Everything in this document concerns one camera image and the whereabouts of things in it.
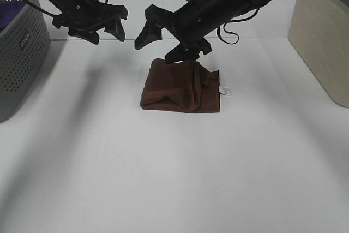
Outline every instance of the white background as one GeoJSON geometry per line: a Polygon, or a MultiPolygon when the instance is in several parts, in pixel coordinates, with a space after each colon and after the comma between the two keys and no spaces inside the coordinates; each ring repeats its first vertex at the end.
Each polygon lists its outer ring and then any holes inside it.
{"type": "MultiPolygon", "coordinates": [[[[184,3],[119,1],[133,37],[149,4],[184,3]]],[[[200,62],[232,89],[221,113],[140,108],[150,63],[174,39],[140,51],[132,40],[53,41],[0,124],[0,232],[347,232],[349,110],[288,42],[292,5],[239,25],[238,45],[209,40],[200,62]]]]}

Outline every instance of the white tag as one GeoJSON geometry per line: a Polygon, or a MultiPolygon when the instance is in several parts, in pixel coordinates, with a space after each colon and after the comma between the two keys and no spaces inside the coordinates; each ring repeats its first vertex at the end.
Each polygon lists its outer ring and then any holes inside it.
{"type": "Polygon", "coordinates": [[[223,95],[231,95],[231,89],[227,87],[221,87],[219,86],[218,92],[223,94],[223,95]]]}

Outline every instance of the purple cloth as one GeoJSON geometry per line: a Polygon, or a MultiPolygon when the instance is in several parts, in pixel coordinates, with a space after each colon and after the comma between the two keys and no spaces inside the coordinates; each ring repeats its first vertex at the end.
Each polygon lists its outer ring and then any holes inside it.
{"type": "Polygon", "coordinates": [[[22,1],[0,3],[0,32],[11,23],[24,6],[25,3],[22,1]]]}

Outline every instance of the robotic arm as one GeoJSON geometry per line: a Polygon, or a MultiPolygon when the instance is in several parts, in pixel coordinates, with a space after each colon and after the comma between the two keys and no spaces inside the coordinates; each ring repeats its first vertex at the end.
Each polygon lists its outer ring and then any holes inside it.
{"type": "Polygon", "coordinates": [[[200,51],[211,52],[211,45],[204,36],[230,21],[233,17],[264,7],[271,0],[187,0],[176,12],[151,5],[146,10],[146,24],[135,40],[137,50],[161,40],[165,27],[180,42],[166,55],[166,63],[196,60],[200,51]]]}
{"type": "Polygon", "coordinates": [[[125,40],[121,19],[127,19],[128,11],[123,5],[111,5],[99,0],[49,0],[62,13],[53,16],[57,28],[68,27],[69,35],[98,44],[98,30],[103,29],[118,40],[125,40]]]}

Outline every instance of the brown cloth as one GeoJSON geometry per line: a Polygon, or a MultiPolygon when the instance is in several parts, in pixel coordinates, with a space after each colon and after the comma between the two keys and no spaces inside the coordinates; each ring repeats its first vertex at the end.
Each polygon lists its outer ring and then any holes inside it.
{"type": "Polygon", "coordinates": [[[199,62],[166,64],[155,59],[142,93],[141,107],[186,113],[219,112],[219,72],[199,62]]]}

